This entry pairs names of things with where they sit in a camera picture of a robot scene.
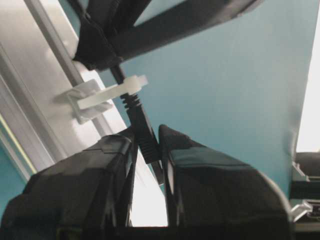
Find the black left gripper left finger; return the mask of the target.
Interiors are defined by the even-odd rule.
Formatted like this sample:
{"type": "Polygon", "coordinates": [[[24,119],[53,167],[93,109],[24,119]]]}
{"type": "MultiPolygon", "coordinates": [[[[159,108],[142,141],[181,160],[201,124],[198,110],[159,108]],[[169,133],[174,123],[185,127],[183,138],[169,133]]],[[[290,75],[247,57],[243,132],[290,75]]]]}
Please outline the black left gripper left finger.
{"type": "Polygon", "coordinates": [[[137,151],[127,128],[34,174],[8,202],[1,239],[121,239],[129,226],[137,151]]]}

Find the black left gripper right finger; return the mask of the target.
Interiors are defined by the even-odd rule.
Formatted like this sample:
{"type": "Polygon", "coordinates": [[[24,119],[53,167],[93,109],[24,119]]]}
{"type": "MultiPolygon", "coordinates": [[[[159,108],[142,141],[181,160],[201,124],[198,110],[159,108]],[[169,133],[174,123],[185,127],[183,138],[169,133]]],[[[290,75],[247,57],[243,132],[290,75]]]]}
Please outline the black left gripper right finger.
{"type": "Polygon", "coordinates": [[[158,136],[168,225],[182,239],[295,238],[289,201],[264,173],[167,125],[158,136]]]}

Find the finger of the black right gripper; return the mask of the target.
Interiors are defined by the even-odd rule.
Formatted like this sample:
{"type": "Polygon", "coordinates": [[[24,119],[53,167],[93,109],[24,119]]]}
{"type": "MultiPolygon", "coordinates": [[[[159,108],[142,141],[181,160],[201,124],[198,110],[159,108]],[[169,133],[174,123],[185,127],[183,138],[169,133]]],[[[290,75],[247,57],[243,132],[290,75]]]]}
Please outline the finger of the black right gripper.
{"type": "Polygon", "coordinates": [[[252,11],[260,0],[184,0],[136,25],[148,0],[78,0],[72,8],[80,20],[74,60],[88,70],[103,71],[126,60],[196,34],[252,11]]]}

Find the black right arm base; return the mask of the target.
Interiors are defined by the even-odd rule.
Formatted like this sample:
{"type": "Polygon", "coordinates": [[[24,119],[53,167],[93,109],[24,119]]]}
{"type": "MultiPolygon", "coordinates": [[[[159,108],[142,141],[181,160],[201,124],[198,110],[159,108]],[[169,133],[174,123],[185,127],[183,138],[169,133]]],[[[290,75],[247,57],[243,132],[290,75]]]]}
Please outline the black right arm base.
{"type": "Polygon", "coordinates": [[[292,162],[289,200],[293,221],[320,220],[320,153],[298,152],[292,162]]]}

